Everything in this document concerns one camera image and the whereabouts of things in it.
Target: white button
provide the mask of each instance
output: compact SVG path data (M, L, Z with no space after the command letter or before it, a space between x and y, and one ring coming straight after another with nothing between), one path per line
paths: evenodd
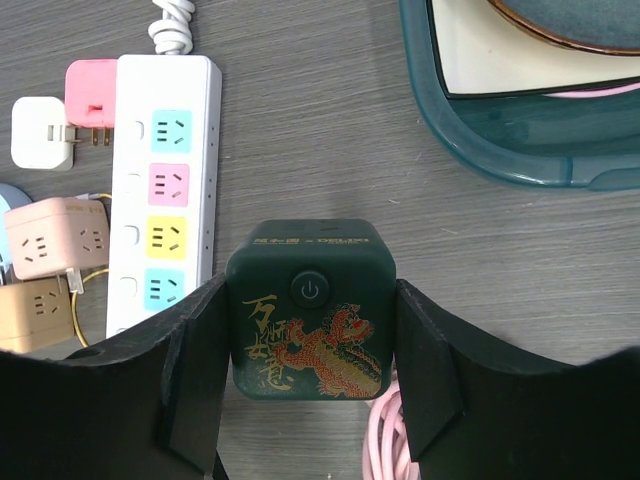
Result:
M133 122L131 125L131 138L134 140L142 140L144 138L144 124L142 122Z
M133 225L124 227L123 238L127 245L137 245L140 241L140 230Z
M125 184L125 193L133 194L140 192L140 187L142 185L142 178L137 173L130 173L127 175L126 184Z
M138 282L135 278L123 277L120 279L118 290L123 297L133 298L138 293Z

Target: pink charger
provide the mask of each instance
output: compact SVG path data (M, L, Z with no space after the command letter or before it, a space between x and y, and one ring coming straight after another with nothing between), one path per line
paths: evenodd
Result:
M76 60L67 69L64 104L67 120L77 127L93 129L92 142L98 144L98 130L104 130L104 144L111 141L116 119L115 59Z

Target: wood grain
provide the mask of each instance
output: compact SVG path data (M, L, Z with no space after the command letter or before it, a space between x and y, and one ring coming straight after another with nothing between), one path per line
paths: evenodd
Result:
M197 3L197 49L225 82L218 271L260 220L363 217L400 276L521 347L584 362L640 341L637 193L513 189L461 167L420 120L394 0ZM111 149L86 142L68 173L17 169L11 106L62 96L75 59L151 53L157 16L134 0L4 7L0 181L35 199L110 189ZM99 279L81 299L91 341L103 336L105 295ZM230 384L220 451L232 479L357 479L367 412L361 402L255 402Z

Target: power strip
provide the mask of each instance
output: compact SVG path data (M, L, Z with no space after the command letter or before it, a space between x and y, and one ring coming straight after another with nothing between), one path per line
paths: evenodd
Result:
M213 275L221 94L206 57L118 59L107 338Z

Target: gray wood surface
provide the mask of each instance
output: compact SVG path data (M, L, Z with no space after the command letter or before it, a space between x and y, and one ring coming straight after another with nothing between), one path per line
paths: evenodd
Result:
M584 362L640 341L638 195L512 189L456 163L420 120L395 0L196 3L197 51L224 74L218 271L260 220L363 217L401 277L523 348ZM68 173L15 167L11 106L62 97L75 59L151 53L158 14L142 0L3 7L0 181L34 199L109 191L110 148L81 144ZM91 341L104 335L105 295L102 278L81 299ZM232 479L357 479L367 413L250 401L230 384L220 452Z

